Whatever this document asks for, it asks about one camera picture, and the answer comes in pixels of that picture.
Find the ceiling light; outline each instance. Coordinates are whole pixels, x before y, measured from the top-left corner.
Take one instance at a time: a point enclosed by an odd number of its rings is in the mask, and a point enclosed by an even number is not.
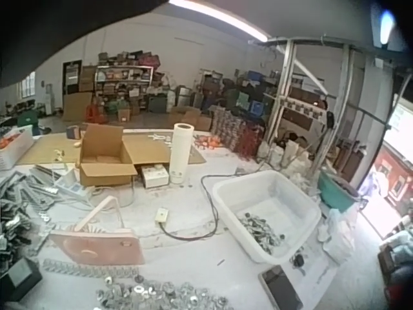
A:
[[[268,36],[258,29],[248,25],[246,22],[241,21],[230,14],[224,13],[221,10],[217,10],[212,8],[211,6],[204,5],[201,3],[188,1],[188,0],[169,0],[169,3],[172,5],[180,6],[181,8],[187,8],[189,10],[193,10],[202,14],[206,14],[208,16],[214,17],[221,21],[224,21],[242,31],[250,34],[254,38],[260,40],[261,42],[267,42]]]
[[[392,29],[396,24],[396,21],[393,14],[390,11],[386,10],[381,15],[380,22],[380,43],[382,45],[386,45],[388,43],[390,33],[392,32]]]

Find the white paper roll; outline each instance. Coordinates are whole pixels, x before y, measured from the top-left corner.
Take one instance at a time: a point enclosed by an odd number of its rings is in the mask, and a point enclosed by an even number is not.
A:
[[[185,179],[193,133],[194,126],[184,123],[174,125],[169,161],[169,177],[173,184],[181,184]]]

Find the tablet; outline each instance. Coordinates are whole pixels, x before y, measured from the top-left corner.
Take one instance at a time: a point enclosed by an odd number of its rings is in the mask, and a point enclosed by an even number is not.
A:
[[[275,266],[258,277],[276,309],[300,310],[303,308],[303,303],[281,266]]]

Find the metal pole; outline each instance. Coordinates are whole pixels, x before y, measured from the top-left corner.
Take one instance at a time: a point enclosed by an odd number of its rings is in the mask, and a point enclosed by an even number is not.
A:
[[[308,170],[307,178],[310,180],[314,178],[316,171],[318,171],[323,164],[324,159],[330,150],[331,144],[336,137],[339,124],[341,123],[341,118],[343,118],[353,78],[353,63],[354,53],[350,51],[350,47],[348,45],[345,45],[343,47],[343,62],[341,64],[339,93],[336,100],[336,106],[334,107],[334,128],[329,130],[330,132],[326,134],[325,138],[321,142],[321,147],[316,154],[316,158],[314,158],[313,164]]]
[[[280,112],[282,112],[280,111],[282,110],[282,108],[280,107],[280,104],[279,104],[279,96],[285,95],[287,85],[289,87],[289,84],[290,84],[289,80],[291,80],[290,72],[292,72],[293,62],[295,58],[294,54],[295,54],[294,42],[292,40],[288,40],[287,47],[285,50],[283,69],[281,71],[281,77],[279,79],[277,95],[276,95],[276,99],[274,100],[274,105],[272,106],[271,115],[268,120],[268,128],[267,128],[267,131],[265,132],[265,137],[264,137],[265,141],[267,141],[269,145],[272,144],[272,140],[274,139],[275,133],[277,132],[277,124],[279,123],[278,116]]]
[[[411,79],[412,79],[412,73],[409,73],[409,74],[408,74],[407,76],[405,76],[405,78],[403,79],[403,82],[402,82],[401,87],[400,87],[399,94],[398,94],[398,96],[397,96],[397,98],[396,98],[396,101],[395,101],[394,104],[393,104],[392,112],[390,113],[390,115],[389,115],[389,117],[388,117],[388,121],[390,121],[390,118],[392,117],[392,115],[393,115],[393,113],[394,113],[394,110],[396,109],[396,107],[397,107],[397,105],[398,105],[398,103],[399,103],[400,98],[401,98],[401,97],[403,96],[403,94],[405,93],[405,90],[406,90],[406,88],[407,88],[408,82],[410,82]]]

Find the white table surface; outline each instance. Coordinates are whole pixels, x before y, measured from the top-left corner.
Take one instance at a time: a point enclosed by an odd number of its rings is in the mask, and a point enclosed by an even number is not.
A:
[[[226,296],[238,310],[273,309],[258,280],[259,273],[270,266],[254,263],[226,231],[222,222],[214,237],[190,243],[165,236],[155,224],[158,208],[164,207],[170,211],[166,226],[168,231],[175,231],[180,236],[201,236],[207,233],[212,228],[212,213],[201,188],[201,177],[206,174],[233,174],[237,167],[252,171],[257,167],[256,163],[242,161],[226,149],[200,152],[206,163],[190,165],[184,184],[145,190],[140,182],[136,182],[134,203],[121,209],[126,227],[133,228],[141,238],[146,264],[139,268],[140,273],[152,280],[171,281],[175,284],[188,281],[196,287],[207,287],[212,293]],[[28,172],[30,167],[31,165],[17,166],[15,169]],[[207,189],[211,190],[220,180],[222,179],[207,179]],[[115,193],[104,191],[92,203],[97,204],[104,196],[115,194],[119,196],[120,204],[126,205],[132,199],[131,193],[128,186],[118,187]],[[87,208],[81,203],[72,205]],[[32,209],[29,209],[34,221],[43,225]],[[87,211],[71,207],[68,202],[55,204],[48,213],[52,222],[62,227],[78,222],[88,214]],[[96,218],[98,222],[94,225],[97,227],[108,231],[119,227],[113,212],[103,212]],[[321,244],[316,240],[316,230],[304,244],[304,248],[304,254],[308,255],[303,267],[306,276],[293,269],[289,262],[284,263],[282,268],[303,302],[303,310],[312,310],[331,284],[337,273],[337,265],[323,252]],[[41,264],[45,258],[70,261],[52,242],[46,243],[38,258]],[[33,310],[93,309],[98,306],[95,291],[105,288],[102,279],[46,271],[42,271],[42,275],[43,280],[22,301],[22,304]],[[123,282],[132,284],[132,280]]]

